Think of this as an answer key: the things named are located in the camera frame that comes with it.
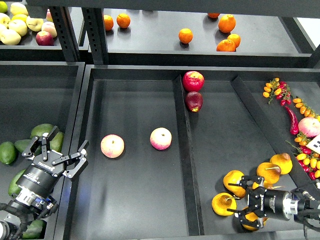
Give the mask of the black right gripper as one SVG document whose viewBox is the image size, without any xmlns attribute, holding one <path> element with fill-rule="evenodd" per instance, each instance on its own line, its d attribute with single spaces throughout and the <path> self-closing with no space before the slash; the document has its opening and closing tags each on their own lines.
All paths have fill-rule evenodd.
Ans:
<svg viewBox="0 0 320 240">
<path fill-rule="evenodd" d="M 293 215 L 298 214 L 299 201 L 294 199 L 289 191 L 264 188 L 265 179 L 258 175 L 244 175 L 238 184 L 247 194 L 248 212 L 227 209 L 227 213 L 233 213 L 240 224 L 248 231 L 257 231 L 265 226 L 265 218 L 289 221 Z"/>
</svg>

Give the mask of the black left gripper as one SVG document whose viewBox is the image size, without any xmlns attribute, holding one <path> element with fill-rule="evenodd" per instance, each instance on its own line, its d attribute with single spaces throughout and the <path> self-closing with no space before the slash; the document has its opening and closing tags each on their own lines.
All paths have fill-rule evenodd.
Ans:
<svg viewBox="0 0 320 240">
<path fill-rule="evenodd" d="M 22 156 L 32 160 L 32 163 L 16 181 L 16 184 L 42 198 L 47 198 L 52 193 L 62 175 L 74 181 L 89 164 L 87 160 L 88 140 L 84 140 L 77 152 L 66 156 L 51 150 L 50 141 L 59 131 L 58 126 L 55 125 L 47 135 L 35 135 L 22 152 Z M 35 151 L 39 147 L 41 147 L 41 154 L 35 156 Z"/>
</svg>

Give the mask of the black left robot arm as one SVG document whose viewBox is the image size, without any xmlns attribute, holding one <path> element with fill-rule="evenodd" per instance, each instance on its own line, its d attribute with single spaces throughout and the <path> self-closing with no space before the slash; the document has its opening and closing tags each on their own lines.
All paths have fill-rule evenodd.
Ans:
<svg viewBox="0 0 320 240">
<path fill-rule="evenodd" d="M 0 222 L 2 240 L 19 240 L 28 226 L 55 213 L 59 207 L 51 193 L 61 177 L 74 181 L 88 165 L 85 140 L 77 152 L 63 155 L 50 147 L 50 141 L 58 134 L 54 126 L 50 132 L 34 136 L 22 152 L 31 164 L 16 181 L 19 194 L 9 203 L 1 203 L 0 209 L 7 212 Z"/>
</svg>

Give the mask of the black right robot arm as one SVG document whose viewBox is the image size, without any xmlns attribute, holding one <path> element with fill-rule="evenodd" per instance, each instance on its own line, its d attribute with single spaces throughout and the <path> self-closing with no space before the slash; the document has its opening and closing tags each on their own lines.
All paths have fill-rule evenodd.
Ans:
<svg viewBox="0 0 320 240">
<path fill-rule="evenodd" d="M 240 187 L 245 190 L 247 208 L 236 210 L 228 208 L 243 226 L 256 230 L 264 227 L 264 219 L 278 219 L 294 221 L 303 225 L 304 238 L 308 239 L 307 230 L 320 231 L 318 226 L 309 220 L 320 220 L 320 201 L 306 190 L 295 188 L 292 191 L 268 189 L 264 187 L 262 176 L 244 175 L 229 186 Z"/>
</svg>

